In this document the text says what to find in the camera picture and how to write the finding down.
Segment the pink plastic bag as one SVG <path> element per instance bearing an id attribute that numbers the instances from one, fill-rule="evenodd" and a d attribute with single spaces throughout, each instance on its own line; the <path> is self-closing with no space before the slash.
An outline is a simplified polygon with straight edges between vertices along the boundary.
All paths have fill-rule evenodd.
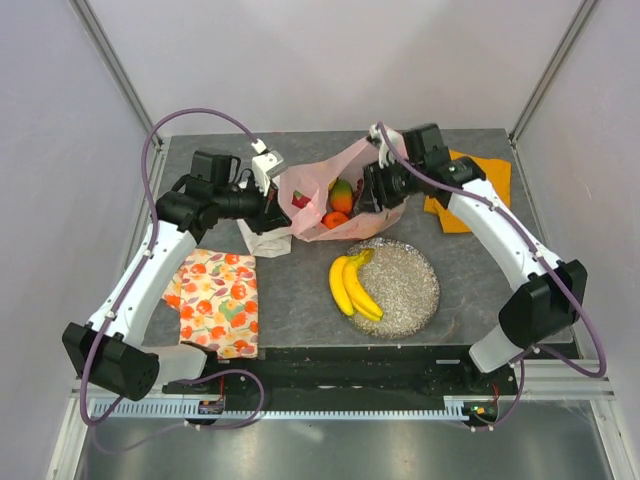
<path id="1" fill-rule="evenodd" d="M 289 232 L 305 242 L 363 240 L 399 221 L 402 200 L 376 205 L 364 168 L 378 163 L 378 149 L 364 139 L 320 162 L 290 166 L 279 177 L 278 204 L 290 219 Z"/>

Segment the speckled glass plate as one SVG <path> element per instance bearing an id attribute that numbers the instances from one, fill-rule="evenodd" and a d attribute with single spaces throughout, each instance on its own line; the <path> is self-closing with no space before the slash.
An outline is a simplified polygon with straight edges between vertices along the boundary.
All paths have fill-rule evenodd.
<path id="1" fill-rule="evenodd" d="M 440 283 L 425 255 L 415 247 L 382 237 L 353 245 L 348 255 L 366 248 L 374 250 L 370 263 L 359 272 L 365 291 L 381 307 L 383 316 L 374 322 L 357 313 L 349 322 L 360 332 L 381 340 L 398 340 L 423 330 L 435 316 Z"/>

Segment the yellow fake banana bunch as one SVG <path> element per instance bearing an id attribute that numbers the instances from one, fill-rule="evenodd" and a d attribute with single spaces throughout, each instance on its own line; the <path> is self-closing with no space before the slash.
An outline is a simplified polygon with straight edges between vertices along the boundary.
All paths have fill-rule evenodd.
<path id="1" fill-rule="evenodd" d="M 335 304 L 346 316 L 360 313 L 366 319 L 379 322 L 384 313 L 360 283 L 358 274 L 369 263 L 374 250 L 366 248 L 356 255 L 335 259 L 329 269 L 329 287 Z"/>

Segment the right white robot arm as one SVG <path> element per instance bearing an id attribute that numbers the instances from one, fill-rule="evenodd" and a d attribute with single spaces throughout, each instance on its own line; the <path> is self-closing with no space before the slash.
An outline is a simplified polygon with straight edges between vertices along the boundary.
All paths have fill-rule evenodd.
<path id="1" fill-rule="evenodd" d="M 487 173 L 469 156 L 452 158 L 439 127 L 424 124 L 398 133 L 383 123 L 366 137 L 377 160 L 364 171 L 364 194 L 377 209 L 392 209 L 423 193 L 461 220 L 495 260 L 512 295 L 498 324 L 468 351 L 458 368 L 467 392 L 483 392 L 494 371 L 575 324 L 587 272 L 545 247 L 501 200 Z"/>

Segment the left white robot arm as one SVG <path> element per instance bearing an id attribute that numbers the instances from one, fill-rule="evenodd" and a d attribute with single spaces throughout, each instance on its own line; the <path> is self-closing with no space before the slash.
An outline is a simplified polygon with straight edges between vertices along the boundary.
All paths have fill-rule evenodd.
<path id="1" fill-rule="evenodd" d="M 256 233 L 290 225 L 277 201 L 282 156 L 266 150 L 251 160 L 239 186 L 240 160 L 225 152 L 197 151 L 189 173 L 155 201 L 142 244 L 105 302 L 85 324 L 69 324 L 62 342 L 86 390 L 95 385 L 132 401 L 156 385 L 185 381 L 198 393 L 219 382 L 204 348 L 180 343 L 144 349 L 147 325 L 177 269 L 221 219 L 243 219 Z"/>

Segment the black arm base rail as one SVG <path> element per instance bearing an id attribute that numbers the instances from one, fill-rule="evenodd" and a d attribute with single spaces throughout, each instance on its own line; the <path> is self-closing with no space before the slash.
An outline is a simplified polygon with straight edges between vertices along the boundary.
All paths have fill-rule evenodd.
<path id="1" fill-rule="evenodd" d="M 223 361 L 209 354 L 202 378 L 227 369 L 256 375 L 269 389 L 306 387 L 409 388 L 434 396 L 493 397 L 517 391 L 513 370 L 481 374 L 466 345 L 266 347 L 255 359 Z"/>

